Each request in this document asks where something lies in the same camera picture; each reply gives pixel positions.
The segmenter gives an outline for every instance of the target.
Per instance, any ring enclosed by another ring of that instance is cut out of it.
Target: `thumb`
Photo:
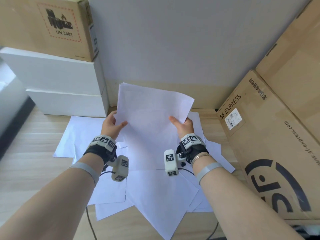
[[[128,124],[127,121],[123,121],[120,125],[118,125],[117,127],[118,127],[119,131],[122,130],[127,124]]]
[[[181,125],[181,123],[173,116],[169,116],[169,120],[177,128]]]

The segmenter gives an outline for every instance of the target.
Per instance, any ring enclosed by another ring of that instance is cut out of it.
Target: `white label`
[[[94,30],[94,24],[90,24],[89,26],[89,32],[90,32],[90,37],[91,37],[91,43],[92,43],[92,48],[93,48],[93,53],[94,55],[96,55],[99,51],[98,48],[98,41],[97,41],[97,36],[96,36],[96,32]]]
[[[242,118],[237,108],[235,108],[224,120],[226,121],[226,125],[228,126],[229,130],[231,130],[233,127],[238,125],[240,121],[242,121]]]

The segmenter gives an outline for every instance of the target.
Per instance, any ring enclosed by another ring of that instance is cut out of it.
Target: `silver bracelet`
[[[208,166],[204,167],[200,173],[197,174],[197,179],[198,182],[200,184],[200,181],[202,180],[203,176],[205,176],[207,173],[209,173],[211,170],[215,169],[215,168],[220,168],[223,167],[220,163],[218,162],[214,162],[209,164]]]
[[[100,175],[92,169],[92,167],[90,167],[89,165],[83,163],[83,162],[76,162],[75,164],[72,164],[71,167],[69,168],[80,168],[84,171],[86,171],[87,173],[89,173],[94,181],[94,185],[97,185],[98,181],[99,181],[99,177]]]
[[[197,155],[197,156],[195,156],[194,157],[194,159],[191,161],[191,167],[193,167],[193,164],[194,164],[194,162],[197,160],[197,159],[199,159],[200,157],[203,157],[203,156],[209,156],[209,157],[212,157],[210,154],[208,154],[208,153],[206,153],[206,154],[201,154],[201,155]]]

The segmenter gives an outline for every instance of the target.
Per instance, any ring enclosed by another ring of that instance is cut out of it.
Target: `black cable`
[[[92,225],[91,225],[91,221],[90,221],[90,217],[89,217],[89,213],[88,213],[88,207],[86,207],[85,210],[86,210],[86,212],[87,212],[88,222],[89,222],[91,231],[92,231],[92,233],[93,233],[94,240],[97,240],[97,236],[96,236],[96,234],[95,234],[95,232],[94,232],[94,228],[93,228]]]
[[[217,228],[218,228],[219,222],[217,221],[217,225],[215,227],[215,229],[213,230],[213,232],[210,234],[210,236],[206,239],[206,240],[210,240],[210,238],[214,235],[214,233],[216,232]]]
[[[191,172],[191,171],[189,171],[188,169],[185,169],[185,168],[178,168],[178,169],[186,170],[186,171],[188,171],[189,173],[192,173],[192,174],[194,175],[194,173],[193,173],[193,172]]]
[[[105,174],[105,173],[115,173],[115,172],[112,172],[112,171],[107,171],[107,172],[103,172],[101,175]],[[89,225],[90,225],[90,228],[91,228],[91,231],[93,233],[93,236],[94,236],[94,240],[98,240],[97,239],[97,236],[96,236],[96,233],[94,232],[94,228],[92,227],[92,224],[91,224],[91,221],[90,221],[90,217],[89,217],[89,213],[88,213],[88,206],[85,208],[86,212],[87,212],[87,218],[88,218],[88,222],[89,222]]]
[[[186,171],[188,171],[189,173],[192,173],[192,174],[194,175],[194,173],[191,172],[191,171],[189,171],[188,169],[185,169],[185,168],[178,168],[178,169],[186,170]],[[217,228],[218,228],[218,225],[219,225],[219,222],[217,222],[217,225],[216,225],[215,229],[213,230],[213,232],[210,234],[210,236],[209,236],[206,240],[209,240],[209,239],[214,235],[214,233],[216,232],[216,230],[217,230]]]

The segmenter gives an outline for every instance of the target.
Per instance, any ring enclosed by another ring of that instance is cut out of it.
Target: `person's left hand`
[[[116,124],[116,118],[114,115],[117,113],[117,111],[112,111],[108,117],[104,120],[102,124],[102,129],[101,129],[101,134],[110,136],[113,140],[117,139],[120,131],[122,128],[124,128],[128,122],[124,121],[120,125],[115,125]]]

